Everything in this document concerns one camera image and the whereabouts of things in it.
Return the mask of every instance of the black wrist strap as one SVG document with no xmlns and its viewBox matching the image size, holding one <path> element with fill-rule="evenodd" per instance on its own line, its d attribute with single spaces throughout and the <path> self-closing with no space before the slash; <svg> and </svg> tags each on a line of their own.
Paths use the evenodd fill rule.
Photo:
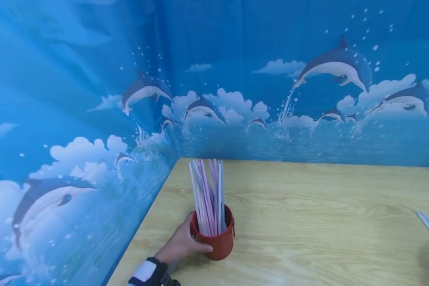
<svg viewBox="0 0 429 286">
<path fill-rule="evenodd" d="M 146 282 L 142 282 L 138 280 L 136 277 L 131 277 L 128 283 L 135 286 L 155 286 L 155 285 L 163 285 L 163 286 L 172 286 L 175 280 L 172 280 L 170 275 L 167 273 L 168 265 L 158 261 L 154 257 L 148 257 L 146 260 L 152 262 L 156 265 L 156 269 L 154 273 L 151 275 L 149 280 Z"/>
</svg>

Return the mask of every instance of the wrist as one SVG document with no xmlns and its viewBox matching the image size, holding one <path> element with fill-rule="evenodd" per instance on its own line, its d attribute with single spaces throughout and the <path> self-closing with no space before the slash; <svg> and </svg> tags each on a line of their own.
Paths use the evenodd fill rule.
<svg viewBox="0 0 429 286">
<path fill-rule="evenodd" d="M 173 262 L 172 252 L 166 246 L 162 247 L 155 255 L 154 258 L 158 261 L 170 265 Z"/>
</svg>

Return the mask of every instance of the blue backdrop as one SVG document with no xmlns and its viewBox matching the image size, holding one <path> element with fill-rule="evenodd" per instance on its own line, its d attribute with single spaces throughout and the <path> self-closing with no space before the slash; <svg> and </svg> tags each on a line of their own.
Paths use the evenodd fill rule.
<svg viewBox="0 0 429 286">
<path fill-rule="evenodd" d="M 0 285 L 105 284 L 179 157 L 429 166 L 429 0 L 0 0 Z"/>
</svg>

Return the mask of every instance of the finger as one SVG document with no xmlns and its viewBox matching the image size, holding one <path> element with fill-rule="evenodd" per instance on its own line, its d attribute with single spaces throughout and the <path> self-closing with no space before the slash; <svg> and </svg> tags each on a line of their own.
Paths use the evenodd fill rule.
<svg viewBox="0 0 429 286">
<path fill-rule="evenodd" d="M 191 225 L 193 214 L 194 214 L 194 211 L 191 211 L 190 213 L 188 213 L 187 217 L 184 219 L 184 222 L 181 224 L 189 227 Z"/>
<path fill-rule="evenodd" d="M 196 241 L 194 241 L 194 243 L 191 245 L 191 249 L 193 251 L 196 252 L 212 252 L 213 251 L 213 247 L 209 244 L 204 244 L 204 243 L 198 243 Z"/>
</svg>

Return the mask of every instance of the wood grain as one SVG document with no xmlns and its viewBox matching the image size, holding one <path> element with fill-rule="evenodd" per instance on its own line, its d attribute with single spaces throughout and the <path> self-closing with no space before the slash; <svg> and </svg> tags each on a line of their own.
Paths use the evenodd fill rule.
<svg viewBox="0 0 429 286">
<path fill-rule="evenodd" d="M 127 280 L 193 210 L 173 169 L 108 285 Z M 225 161 L 231 255 L 181 261 L 184 286 L 429 286 L 429 168 Z"/>
</svg>

